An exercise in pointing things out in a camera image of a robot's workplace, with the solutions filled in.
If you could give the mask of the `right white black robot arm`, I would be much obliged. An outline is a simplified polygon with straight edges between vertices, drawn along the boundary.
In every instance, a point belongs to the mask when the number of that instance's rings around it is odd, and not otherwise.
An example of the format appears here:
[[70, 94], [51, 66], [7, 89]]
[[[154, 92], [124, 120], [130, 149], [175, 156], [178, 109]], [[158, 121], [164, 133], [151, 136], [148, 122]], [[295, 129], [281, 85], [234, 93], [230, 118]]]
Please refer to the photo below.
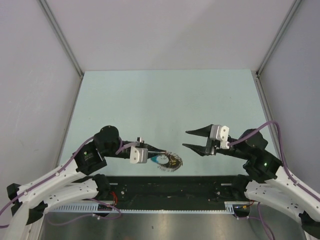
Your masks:
[[288, 167], [285, 156], [277, 158], [266, 150], [268, 141], [258, 128], [247, 129], [239, 139], [229, 135], [229, 127], [210, 124], [186, 131], [189, 135], [207, 139], [205, 146], [184, 144], [200, 156], [222, 154], [245, 160], [247, 176], [239, 175], [230, 188], [231, 196], [265, 204], [299, 223], [304, 232], [320, 237], [320, 194], [296, 177]]

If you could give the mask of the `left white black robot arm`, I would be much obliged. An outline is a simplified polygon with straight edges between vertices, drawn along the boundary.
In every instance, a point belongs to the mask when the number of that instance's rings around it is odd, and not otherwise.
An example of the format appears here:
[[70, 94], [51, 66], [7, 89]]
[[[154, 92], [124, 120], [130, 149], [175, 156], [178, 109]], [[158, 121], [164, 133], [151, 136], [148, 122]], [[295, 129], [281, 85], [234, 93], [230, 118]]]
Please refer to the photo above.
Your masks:
[[11, 208], [12, 219], [6, 226], [4, 239], [22, 239], [25, 227], [40, 220], [53, 207], [82, 199], [107, 199], [111, 188], [106, 176], [102, 174], [78, 185], [71, 183], [104, 168], [108, 157], [129, 159], [132, 164], [142, 164], [152, 157], [166, 154], [166, 150], [140, 139], [123, 141], [115, 126], [104, 126], [85, 140], [63, 165], [30, 183], [12, 183], [7, 186], [10, 201], [6, 206]]

